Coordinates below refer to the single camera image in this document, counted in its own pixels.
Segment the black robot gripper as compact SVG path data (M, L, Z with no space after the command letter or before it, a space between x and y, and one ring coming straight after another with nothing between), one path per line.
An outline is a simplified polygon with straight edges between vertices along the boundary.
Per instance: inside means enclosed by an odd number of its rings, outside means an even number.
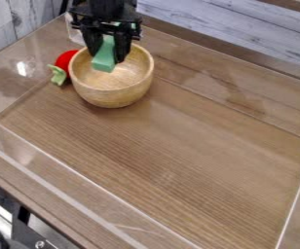
M68 14L89 54L96 55L103 36L113 36L116 63L121 63L129 53L131 39L140 39L141 17L136 12L136 0L73 0Z

